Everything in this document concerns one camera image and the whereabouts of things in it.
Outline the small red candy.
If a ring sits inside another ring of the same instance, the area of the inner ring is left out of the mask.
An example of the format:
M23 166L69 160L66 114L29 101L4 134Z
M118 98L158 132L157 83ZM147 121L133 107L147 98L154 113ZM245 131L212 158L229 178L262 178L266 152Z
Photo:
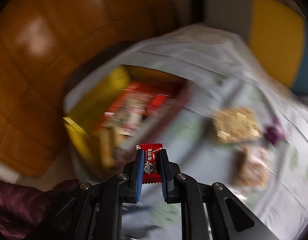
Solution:
M163 149L162 143L139 144L137 150L144 150L143 184L155 184L161 182L156 164L160 150Z

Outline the large red dragon snack bag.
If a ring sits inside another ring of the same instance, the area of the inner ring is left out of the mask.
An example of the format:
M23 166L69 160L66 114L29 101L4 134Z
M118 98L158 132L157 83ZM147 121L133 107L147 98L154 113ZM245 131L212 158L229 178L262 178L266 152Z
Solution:
M115 127L119 134L133 136L142 122L155 116L168 99L175 99L184 85L183 81L133 81L105 110L95 129Z

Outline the golden crumb cake pack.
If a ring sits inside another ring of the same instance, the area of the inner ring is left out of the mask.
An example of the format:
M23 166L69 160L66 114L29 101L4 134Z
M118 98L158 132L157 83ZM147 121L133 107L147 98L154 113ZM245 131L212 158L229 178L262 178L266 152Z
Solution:
M269 176L269 153L261 146L242 146L243 162L234 185L251 190L265 189Z

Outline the purple candy wrapper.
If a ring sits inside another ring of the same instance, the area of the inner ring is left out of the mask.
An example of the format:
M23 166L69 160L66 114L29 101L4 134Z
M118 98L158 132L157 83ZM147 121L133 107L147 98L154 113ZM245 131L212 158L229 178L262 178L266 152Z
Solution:
M278 117L274 117L271 125L266 126L263 137L272 146L277 146L285 139L285 132Z

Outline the gold tin box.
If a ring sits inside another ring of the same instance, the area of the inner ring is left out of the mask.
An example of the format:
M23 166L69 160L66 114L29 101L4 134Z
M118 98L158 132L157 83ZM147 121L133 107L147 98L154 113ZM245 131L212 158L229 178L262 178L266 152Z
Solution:
M136 146L159 134L189 98L189 80L121 65L90 83L63 118L79 178L105 179L132 161Z

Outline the rice cracker block pack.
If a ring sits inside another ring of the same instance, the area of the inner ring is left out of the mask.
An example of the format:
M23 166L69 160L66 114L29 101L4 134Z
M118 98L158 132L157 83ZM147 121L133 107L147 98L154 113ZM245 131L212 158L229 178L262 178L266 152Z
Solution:
M263 136L258 117L247 107L218 110L213 115L213 124L217 138L225 144L257 140Z

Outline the white green-print tablecloth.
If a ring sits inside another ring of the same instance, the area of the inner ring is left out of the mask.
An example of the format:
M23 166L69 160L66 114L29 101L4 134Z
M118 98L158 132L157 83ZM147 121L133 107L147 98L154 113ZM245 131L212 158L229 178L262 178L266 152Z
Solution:
M224 183L279 239L299 239L308 226L308 106L268 76L243 40L195 24L138 42L77 82L64 98L69 113L120 65L160 70L190 82L190 100L157 137L169 159L197 181ZM238 145L217 142L213 114L247 107L265 126L277 118L285 134L269 150L266 189L232 185Z

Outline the wooden wardrobe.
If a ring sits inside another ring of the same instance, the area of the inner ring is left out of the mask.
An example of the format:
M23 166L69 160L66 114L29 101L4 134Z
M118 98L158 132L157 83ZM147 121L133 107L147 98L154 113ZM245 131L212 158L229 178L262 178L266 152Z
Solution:
M10 0L0 14L0 161L42 176L65 145L68 77L107 47L168 33L172 0Z

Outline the grey yellow blue chair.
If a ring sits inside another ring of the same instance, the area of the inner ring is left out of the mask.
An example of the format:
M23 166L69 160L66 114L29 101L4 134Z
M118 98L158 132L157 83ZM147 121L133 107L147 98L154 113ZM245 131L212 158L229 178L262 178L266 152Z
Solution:
M275 0L206 0L205 24L238 34L264 70L308 96L308 22Z

